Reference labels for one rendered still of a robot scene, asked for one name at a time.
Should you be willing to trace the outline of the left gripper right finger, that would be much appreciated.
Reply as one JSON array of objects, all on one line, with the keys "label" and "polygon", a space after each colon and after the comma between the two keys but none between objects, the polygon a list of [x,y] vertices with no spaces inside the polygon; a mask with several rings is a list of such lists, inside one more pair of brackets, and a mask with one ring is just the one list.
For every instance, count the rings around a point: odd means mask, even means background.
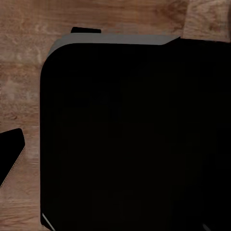
[{"label": "left gripper right finger", "polygon": [[216,146],[222,153],[226,161],[231,167],[231,130],[220,128],[218,131]]}]

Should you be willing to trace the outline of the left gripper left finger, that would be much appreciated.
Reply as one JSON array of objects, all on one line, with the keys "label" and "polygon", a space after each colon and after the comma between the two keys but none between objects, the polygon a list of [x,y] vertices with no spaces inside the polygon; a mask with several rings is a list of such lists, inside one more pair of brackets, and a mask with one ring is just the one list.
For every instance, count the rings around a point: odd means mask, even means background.
[{"label": "left gripper left finger", "polygon": [[25,147],[21,128],[0,133],[0,186]]}]

